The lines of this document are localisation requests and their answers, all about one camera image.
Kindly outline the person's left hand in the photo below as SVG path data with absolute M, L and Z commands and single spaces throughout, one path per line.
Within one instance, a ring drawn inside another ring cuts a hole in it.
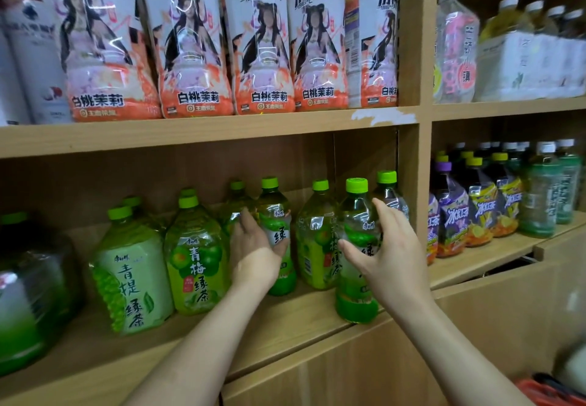
M 270 264 L 268 238 L 253 215 L 244 208 L 230 236 L 232 284 L 250 292 L 267 295 L 275 284 L 281 264 Z

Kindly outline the person's right hand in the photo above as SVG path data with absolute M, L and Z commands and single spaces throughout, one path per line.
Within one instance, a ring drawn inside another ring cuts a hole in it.
M 377 198 L 372 199 L 383 242 L 370 256 L 370 265 L 353 265 L 365 277 L 374 297 L 394 318 L 406 318 L 434 302 L 427 261 L 416 233 L 405 215 Z

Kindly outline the green capped drink bottle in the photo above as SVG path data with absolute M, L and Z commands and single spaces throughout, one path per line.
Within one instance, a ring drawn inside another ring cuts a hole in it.
M 369 196 L 366 178 L 348 178 L 346 196 L 336 212 L 335 236 L 353 244 L 359 252 L 373 256 L 381 244 L 378 215 Z M 362 273 L 338 249 L 336 311 L 351 323 L 369 323 L 378 314 L 378 303 Z
M 297 285 L 297 271 L 291 257 L 291 208 L 288 199 L 280 192 L 278 178 L 262 178 L 256 213 L 270 246 L 274 247 L 289 239 L 287 250 L 281 259 L 279 276 L 268 292 L 272 296 L 288 295 Z

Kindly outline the person's right forearm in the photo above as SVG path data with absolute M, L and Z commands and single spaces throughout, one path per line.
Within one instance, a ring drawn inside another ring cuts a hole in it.
M 392 317 L 451 406 L 534 406 L 453 324 L 430 293 L 401 301 Z

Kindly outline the person's left forearm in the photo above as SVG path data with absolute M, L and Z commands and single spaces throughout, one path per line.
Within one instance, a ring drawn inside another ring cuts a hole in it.
M 234 283 L 122 406 L 214 406 L 245 329 L 272 285 L 259 279 Z

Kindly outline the wooden shelf unit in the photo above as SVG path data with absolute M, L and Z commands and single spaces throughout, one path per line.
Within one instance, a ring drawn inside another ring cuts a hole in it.
M 490 15 L 498 0 L 465 0 Z M 546 0 L 586 5 L 586 0 Z M 219 205 L 230 178 L 253 195 L 278 176 L 294 209 L 311 182 L 375 181 L 395 168 L 424 239 L 431 154 L 454 141 L 576 136 L 586 141 L 586 97 L 434 105 L 436 0 L 400 0 L 399 104 L 388 110 L 320 111 L 179 120 L 0 128 L 0 213 L 33 210 L 69 234 L 83 260 L 107 229 L 106 210 L 138 194 L 164 214 L 194 186 Z M 515 234 L 429 267 L 439 305 L 514 379 L 550 372 L 586 335 L 586 213 L 553 239 Z M 226 406 L 420 405 L 447 402 L 389 315 L 351 325 L 333 291 L 300 282 L 268 297 L 245 332 L 222 391 Z

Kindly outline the row of green tea bottles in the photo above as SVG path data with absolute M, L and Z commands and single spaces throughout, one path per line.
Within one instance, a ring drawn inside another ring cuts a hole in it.
M 229 236 L 240 212 L 257 220 L 256 202 L 240 180 L 230 183 L 233 199 L 219 222 L 200 203 L 193 188 L 184 189 L 170 226 L 159 230 L 140 217 L 141 199 L 126 198 L 108 210 L 111 225 L 90 262 L 92 277 L 121 335 L 162 325 L 174 312 L 210 312 L 231 285 Z

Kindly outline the cluster of dark drink bottles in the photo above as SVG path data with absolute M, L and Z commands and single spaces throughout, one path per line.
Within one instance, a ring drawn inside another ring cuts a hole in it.
M 457 172 L 465 165 L 465 159 L 474 156 L 483 159 L 483 166 L 488 166 L 495 153 L 506 153 L 508 158 L 504 166 L 512 175 L 519 175 L 525 153 L 529 152 L 531 143 L 489 141 L 473 144 L 471 142 L 452 143 L 446 149 L 436 151 L 431 158 L 431 170 L 437 162 L 450 162 L 452 171 Z

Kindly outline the green bottle white cap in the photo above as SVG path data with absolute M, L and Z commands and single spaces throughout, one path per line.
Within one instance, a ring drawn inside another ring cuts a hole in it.
M 562 169 L 554 141 L 541 141 L 521 171 L 523 196 L 519 231 L 546 239 L 554 234 L 560 195 Z
M 574 216 L 582 158 L 574 151 L 575 140 L 573 138 L 559 139 L 555 144 L 555 154 L 562 169 L 556 223 L 567 225 L 572 222 Z

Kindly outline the white orange peach tea bottle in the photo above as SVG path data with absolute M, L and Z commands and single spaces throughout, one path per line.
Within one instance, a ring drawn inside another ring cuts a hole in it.
M 145 0 L 165 119 L 234 114 L 219 0 Z
M 140 0 L 42 0 L 75 122 L 162 119 Z
M 347 109 L 345 0 L 287 0 L 297 111 Z
M 344 19 L 349 107 L 396 106 L 399 0 L 345 0 Z
M 287 0 L 223 3 L 236 113 L 293 113 Z

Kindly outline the clear bottle pink label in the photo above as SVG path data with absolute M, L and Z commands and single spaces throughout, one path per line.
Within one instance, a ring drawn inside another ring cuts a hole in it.
M 459 0 L 438 0 L 434 103 L 470 103 L 477 77 L 478 16 Z

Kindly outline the pale blurred object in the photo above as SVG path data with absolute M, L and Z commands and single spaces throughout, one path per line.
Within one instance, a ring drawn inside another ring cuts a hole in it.
M 555 356 L 553 376 L 586 395 L 586 336 L 560 348 Z

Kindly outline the large dark green bottle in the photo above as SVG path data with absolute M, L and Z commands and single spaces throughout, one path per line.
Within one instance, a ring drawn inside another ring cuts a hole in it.
M 85 304 L 71 239 L 26 211 L 0 216 L 0 377 L 42 358 Z

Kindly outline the shrink-wrapped pack of yellow bottles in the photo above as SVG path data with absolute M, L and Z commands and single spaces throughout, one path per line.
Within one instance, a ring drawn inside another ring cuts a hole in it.
M 474 102 L 586 95 L 586 9 L 502 0 L 479 38 Z

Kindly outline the white grey label bottle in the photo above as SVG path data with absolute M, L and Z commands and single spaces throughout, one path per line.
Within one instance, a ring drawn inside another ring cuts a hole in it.
M 31 123 L 11 47 L 0 27 L 0 127 Z
M 3 0 L 2 13 L 33 123 L 73 123 L 50 10 L 40 0 Z

